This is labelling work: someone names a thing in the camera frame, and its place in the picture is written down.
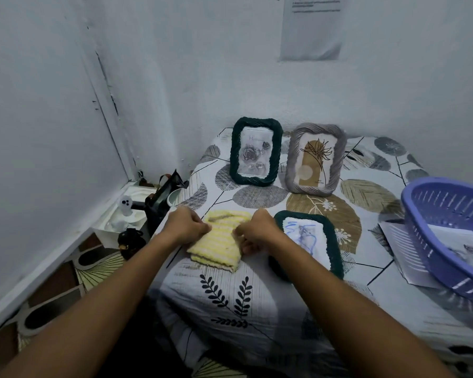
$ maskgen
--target dark green frame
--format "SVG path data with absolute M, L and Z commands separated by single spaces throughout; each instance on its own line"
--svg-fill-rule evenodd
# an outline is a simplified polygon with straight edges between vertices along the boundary
M 240 134 L 244 127 L 267 127 L 273 131 L 272 137 L 272 148 L 270 155 L 270 172 L 265 178 L 251 177 L 247 178 L 241 176 L 237 170 L 239 166 L 238 154 L 240 152 Z M 254 184 L 259 187 L 266 187 L 273 183 L 277 178 L 278 164 L 280 162 L 280 146 L 282 145 L 282 126 L 278 121 L 268 119 L 257 119 L 257 118 L 240 118 L 233 127 L 232 134 L 232 151 L 229 158 L 229 175 L 238 184 Z
M 284 222 L 284 219 L 288 217 L 295 219 L 313 220 L 322 224 L 322 230 L 324 231 L 324 234 L 326 235 L 327 239 L 327 253 L 329 261 L 331 262 L 330 271 L 336 277 L 343 280 L 343 261 L 341 259 L 340 248 L 338 247 L 338 240 L 336 240 L 336 233 L 334 231 L 333 223 L 330 222 L 326 216 L 322 215 L 309 215 L 300 212 L 280 211 L 277 212 L 277 214 L 273 218 L 275 219 L 275 222 L 282 231 L 284 231 L 282 223 Z M 278 265 L 277 260 L 270 256 L 269 263 L 270 267 L 272 267 L 272 269 L 279 275 L 279 277 L 285 279 L 286 281 L 290 281 L 289 278 L 287 278 L 287 275 L 285 274 L 284 270 Z

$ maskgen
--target white wall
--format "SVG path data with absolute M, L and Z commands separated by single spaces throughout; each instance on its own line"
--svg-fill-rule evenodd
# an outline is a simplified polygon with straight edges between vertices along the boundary
M 0 299 L 128 180 L 66 16 L 0 0 Z
M 299 63 L 277 60 L 284 0 L 87 5 L 138 166 L 153 180 L 179 158 L 192 169 L 246 115 L 391 136 L 431 173 L 473 182 L 473 0 L 353 0 L 341 59 Z

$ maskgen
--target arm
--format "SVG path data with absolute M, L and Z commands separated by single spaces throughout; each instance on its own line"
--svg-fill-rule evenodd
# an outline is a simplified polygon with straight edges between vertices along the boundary
M 434 352 L 290 240 L 265 209 L 235 234 L 244 253 L 264 245 L 355 376 L 452 377 Z
M 0 378 L 94 376 L 168 255 L 208 231 L 195 212 L 178 207 L 161 233 L 54 320 Z

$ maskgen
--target plastic basket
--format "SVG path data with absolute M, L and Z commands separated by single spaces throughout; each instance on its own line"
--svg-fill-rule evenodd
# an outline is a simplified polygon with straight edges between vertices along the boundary
M 442 284 L 473 300 L 473 267 L 443 245 L 428 224 L 473 231 L 473 185 L 424 177 L 401 195 L 405 224 L 422 262 Z

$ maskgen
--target yellow striped cloth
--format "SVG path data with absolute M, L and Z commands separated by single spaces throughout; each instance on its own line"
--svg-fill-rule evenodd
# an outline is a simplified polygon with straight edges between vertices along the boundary
M 210 267 L 236 272 L 240 262 L 240 248 L 233 238 L 233 230 L 252 214 L 245 211 L 217 210 L 205 215 L 204 221 L 212 230 L 197 241 L 188 252 L 191 260 Z

